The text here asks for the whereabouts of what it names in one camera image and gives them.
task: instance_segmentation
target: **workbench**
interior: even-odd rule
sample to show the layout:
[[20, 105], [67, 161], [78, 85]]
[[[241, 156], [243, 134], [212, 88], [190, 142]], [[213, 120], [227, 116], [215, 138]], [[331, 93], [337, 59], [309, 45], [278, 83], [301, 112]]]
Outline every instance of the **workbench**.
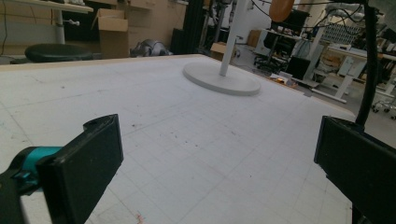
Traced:
[[341, 75], [342, 77], [344, 77], [343, 81], [335, 89], [335, 94], [329, 94], [315, 88], [313, 88], [312, 91], [346, 104], [347, 101], [342, 99], [342, 96], [347, 92], [347, 88], [352, 83], [352, 81], [354, 79], [357, 79], [361, 74], [362, 70], [364, 69], [367, 63], [367, 52], [338, 49], [334, 47], [328, 47], [328, 51], [344, 56], [341, 67], [337, 72], [337, 76], [340, 77]]
[[[349, 224], [351, 202], [313, 162], [323, 115], [351, 112], [262, 77], [255, 96], [183, 76], [205, 56], [3, 65], [0, 171], [22, 149], [63, 146], [118, 114], [124, 161], [87, 223]], [[41, 192], [23, 197], [50, 223]]]

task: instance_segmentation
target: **black stool seat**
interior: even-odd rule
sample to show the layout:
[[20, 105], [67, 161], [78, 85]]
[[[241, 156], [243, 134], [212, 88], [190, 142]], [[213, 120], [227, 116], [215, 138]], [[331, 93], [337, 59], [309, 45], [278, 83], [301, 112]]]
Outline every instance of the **black stool seat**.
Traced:
[[25, 51], [27, 59], [34, 63], [57, 63], [92, 60], [92, 52], [83, 47], [63, 44], [37, 44]]

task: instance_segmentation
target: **wire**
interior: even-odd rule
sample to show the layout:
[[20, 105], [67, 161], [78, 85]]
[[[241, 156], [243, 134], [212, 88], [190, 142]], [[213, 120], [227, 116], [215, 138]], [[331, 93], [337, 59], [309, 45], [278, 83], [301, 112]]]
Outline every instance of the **wire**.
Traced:
[[2, 45], [2, 47], [1, 47], [0, 56], [3, 56], [3, 54], [4, 54], [4, 46], [5, 46], [5, 44], [6, 44], [6, 40], [7, 40], [7, 37], [8, 37], [7, 16], [6, 16], [6, 14], [7, 14], [7, 7], [6, 7], [5, 0], [3, 0], [2, 2], [3, 2], [3, 7], [4, 7], [4, 29], [5, 29], [5, 36], [4, 36], [4, 39], [3, 39], [3, 45]]
[[328, 25], [324, 25], [324, 26], [319, 26], [319, 24], [320, 24], [321, 22], [323, 22], [324, 20], [326, 20], [332, 12], [334, 12], [335, 10], [337, 10], [336, 8], [330, 9], [330, 10], [327, 12], [326, 16], [323, 17], [323, 18], [315, 25], [315, 27], [328, 27], [328, 26], [337, 24], [337, 23], [339, 23], [339, 22], [343, 22], [343, 23], [344, 23], [344, 28], [347, 29], [347, 28], [346, 28], [346, 24], [345, 24], [345, 20], [346, 20], [347, 18], [350, 18], [350, 19], [351, 19], [351, 17], [352, 17], [355, 13], [357, 13], [360, 9], [361, 9], [361, 5], [359, 5], [359, 7], [356, 8], [356, 10], [352, 12], [352, 14], [349, 14], [346, 10], [341, 9], [341, 10], [344, 10], [344, 11], [345, 11], [345, 13], [346, 13], [346, 15], [347, 15], [346, 18], [343, 18], [343, 19], [341, 19], [340, 21], [334, 22], [334, 23], [332, 23], [332, 24], [328, 24]]
[[270, 17], [270, 15], [268, 15], [266, 12], [264, 12], [264, 10], [262, 10], [259, 6], [257, 6], [257, 4], [256, 4], [253, 0], [250, 0], [250, 1], [251, 1], [251, 3], [253, 3], [253, 5], [254, 5], [258, 10], [260, 10], [262, 13], [264, 13], [265, 16]]
[[33, 18], [35, 19], [35, 24], [37, 24], [37, 19], [35, 18], [35, 12], [33, 11], [33, 8], [30, 7], [30, 10], [32, 11]]
[[353, 22], [357, 23], [357, 22], [361, 22], [361, 21], [364, 20], [364, 17], [361, 18], [361, 20], [359, 20], [359, 21], [355, 21], [355, 20], [352, 18], [352, 15], [355, 14], [357, 11], [359, 11], [359, 9], [361, 9], [361, 6], [359, 6], [352, 14], [349, 14], [349, 13], [348, 13], [345, 9], [343, 9], [343, 8], [339, 8], [338, 10], [344, 11], [344, 12], [346, 13], [346, 16], [347, 16], [350, 20], [352, 20]]
[[175, 12], [176, 12], [176, 15], [177, 15], [177, 21], [175, 22], [173, 27], [177, 27], [179, 22], [182, 21], [181, 13], [179, 12], [179, 10], [177, 10], [177, 2], [171, 1], [171, 3], [173, 3], [173, 8], [175, 9]]
[[[29, 19], [32, 19], [33, 17], [32, 16], [29, 16], [29, 15], [19, 15], [19, 14], [13, 14], [13, 13], [10, 13], [10, 12], [8, 12], [7, 13], [7, 16], [9, 16], [9, 17], [20, 17], [20, 18], [29, 18]], [[49, 21], [50, 20], [50, 18], [40, 18], [40, 17], [35, 17], [36, 19], [40, 19], [40, 20], [42, 20], [42, 21]]]
[[375, 10], [364, 4], [364, 15], [366, 17], [366, 40], [367, 40], [367, 80], [364, 88], [363, 99], [361, 100], [361, 108], [356, 117], [355, 122], [364, 127], [365, 122], [370, 113], [370, 109], [375, 97], [375, 86], [378, 75], [378, 59], [376, 50], [376, 16]]

